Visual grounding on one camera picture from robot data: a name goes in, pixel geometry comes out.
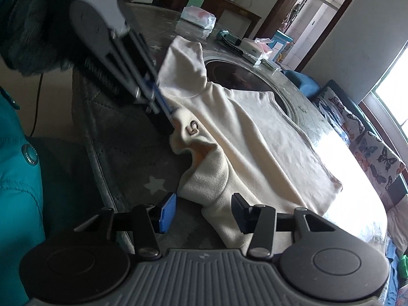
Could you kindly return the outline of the cream sweater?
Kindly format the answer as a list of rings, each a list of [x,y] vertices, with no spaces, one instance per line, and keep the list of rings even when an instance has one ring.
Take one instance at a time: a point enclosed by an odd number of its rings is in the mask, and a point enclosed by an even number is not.
[[[247,251],[250,245],[232,214],[235,193],[281,213],[305,207],[322,215],[342,191],[272,92],[229,90],[208,80],[198,42],[176,37],[158,80],[174,108],[172,150],[192,155],[177,193],[200,204],[227,247]]]

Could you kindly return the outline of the black round induction cooktop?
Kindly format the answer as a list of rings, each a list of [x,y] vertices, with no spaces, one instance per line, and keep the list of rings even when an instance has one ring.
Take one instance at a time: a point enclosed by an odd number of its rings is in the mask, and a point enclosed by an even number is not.
[[[280,109],[294,122],[295,112],[290,102],[281,91],[263,75],[250,70],[249,67],[224,57],[204,57],[208,81],[221,85],[229,90],[272,92]]]

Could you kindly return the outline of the tissue pack white pink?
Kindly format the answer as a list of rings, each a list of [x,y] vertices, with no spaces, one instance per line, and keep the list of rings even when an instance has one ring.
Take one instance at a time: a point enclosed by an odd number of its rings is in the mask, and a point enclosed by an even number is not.
[[[216,17],[197,6],[187,6],[181,13],[181,19],[193,23],[205,30],[212,30],[216,24]]]

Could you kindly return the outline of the black round basket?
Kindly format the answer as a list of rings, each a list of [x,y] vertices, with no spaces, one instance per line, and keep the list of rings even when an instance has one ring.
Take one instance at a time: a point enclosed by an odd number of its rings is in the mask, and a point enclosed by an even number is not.
[[[235,35],[230,34],[228,30],[220,30],[216,34],[216,40],[219,41],[222,45],[224,45],[224,47],[228,48],[229,50],[238,55],[242,55],[244,53],[240,48],[242,39]]]

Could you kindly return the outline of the white box stack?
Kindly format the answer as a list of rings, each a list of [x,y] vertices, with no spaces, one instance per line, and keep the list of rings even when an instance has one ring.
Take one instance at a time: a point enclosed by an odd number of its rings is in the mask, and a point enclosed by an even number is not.
[[[242,39],[239,48],[243,51],[243,57],[253,65],[259,65],[263,59],[268,60],[272,55],[272,49],[269,44],[272,43],[268,38],[256,38],[249,40]]]

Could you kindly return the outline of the teal jacket of person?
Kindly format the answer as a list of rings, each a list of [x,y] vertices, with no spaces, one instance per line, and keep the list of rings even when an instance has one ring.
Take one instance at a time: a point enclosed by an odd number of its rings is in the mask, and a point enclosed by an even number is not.
[[[25,0],[1,0],[1,57],[17,69],[11,47],[19,35],[13,26]],[[40,159],[27,140],[17,114],[19,106],[1,90],[1,305],[25,305],[28,297],[19,277],[23,257],[45,239]]]

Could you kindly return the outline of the blue white small cabinet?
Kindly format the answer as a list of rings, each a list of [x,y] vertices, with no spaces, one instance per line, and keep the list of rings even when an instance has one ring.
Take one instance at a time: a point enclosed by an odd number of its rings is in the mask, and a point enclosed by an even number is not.
[[[278,56],[282,53],[283,49],[292,42],[292,37],[289,37],[285,33],[277,30],[274,36],[272,37],[272,41],[269,44],[269,47],[272,49],[272,60],[276,61]]]

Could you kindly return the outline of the butterfly pillow left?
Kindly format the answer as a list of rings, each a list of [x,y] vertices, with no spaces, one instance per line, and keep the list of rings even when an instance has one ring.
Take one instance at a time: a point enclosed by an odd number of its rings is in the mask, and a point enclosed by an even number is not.
[[[318,94],[313,104],[347,146],[365,131],[360,119],[342,103],[330,87]]]

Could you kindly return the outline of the butterfly pillow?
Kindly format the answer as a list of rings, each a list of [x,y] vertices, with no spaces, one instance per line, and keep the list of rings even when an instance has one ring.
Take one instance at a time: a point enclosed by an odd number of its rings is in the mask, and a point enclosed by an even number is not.
[[[330,87],[318,94],[313,104],[347,146],[365,131],[360,119],[342,103]]]
[[[381,196],[406,167],[401,158],[377,135],[365,131],[351,142],[349,149]]]

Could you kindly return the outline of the butterfly pillow right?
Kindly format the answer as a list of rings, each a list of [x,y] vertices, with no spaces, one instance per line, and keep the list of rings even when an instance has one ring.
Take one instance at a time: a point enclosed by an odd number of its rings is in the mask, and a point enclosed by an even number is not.
[[[351,142],[349,149],[381,196],[406,167],[401,158],[377,135],[365,131]]]

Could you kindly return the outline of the blue corner sofa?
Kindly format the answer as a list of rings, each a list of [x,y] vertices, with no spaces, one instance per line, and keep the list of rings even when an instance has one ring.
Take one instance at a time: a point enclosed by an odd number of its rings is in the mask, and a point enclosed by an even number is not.
[[[382,136],[378,133],[378,129],[374,127],[368,115],[353,101],[351,98],[335,83],[330,80],[325,86],[321,87],[318,83],[310,78],[308,75],[297,73],[291,70],[284,70],[282,72],[298,89],[313,103],[313,100],[326,87],[330,87],[335,94],[340,98],[342,103],[354,114],[365,126],[365,131],[371,131],[377,135],[392,151],[392,147],[385,142]],[[396,178],[396,181],[389,187],[389,189],[380,196],[383,205],[387,210],[397,204],[397,201],[402,200],[402,196],[407,193],[407,185],[403,181],[402,173]]]

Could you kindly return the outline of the window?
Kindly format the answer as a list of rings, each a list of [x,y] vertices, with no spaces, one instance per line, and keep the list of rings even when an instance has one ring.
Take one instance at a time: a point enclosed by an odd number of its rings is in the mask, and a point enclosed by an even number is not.
[[[383,73],[363,103],[379,106],[407,134],[407,43]]]

